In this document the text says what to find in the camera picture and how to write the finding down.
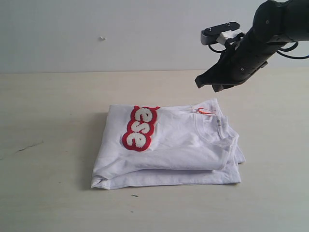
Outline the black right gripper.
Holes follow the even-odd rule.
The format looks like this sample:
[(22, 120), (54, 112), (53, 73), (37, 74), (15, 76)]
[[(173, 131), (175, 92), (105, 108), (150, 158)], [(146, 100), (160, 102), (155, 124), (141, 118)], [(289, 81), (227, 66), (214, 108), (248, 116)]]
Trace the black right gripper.
[(198, 88), (211, 85), (214, 92), (241, 85), (257, 70), (265, 65), (268, 59), (268, 45), (242, 41), (232, 55), (215, 64), (195, 78)]

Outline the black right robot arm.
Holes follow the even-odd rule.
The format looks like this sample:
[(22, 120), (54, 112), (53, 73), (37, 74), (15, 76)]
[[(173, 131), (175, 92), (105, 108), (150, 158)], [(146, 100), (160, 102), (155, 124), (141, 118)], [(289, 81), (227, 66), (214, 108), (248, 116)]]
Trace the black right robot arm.
[(237, 22), (228, 22), (201, 31), (202, 45), (225, 48), (211, 68), (195, 78), (198, 88), (211, 85), (215, 92), (245, 83), (275, 53), (287, 56), (299, 42), (309, 39), (309, 2), (267, 0), (255, 12), (252, 27), (244, 33)]

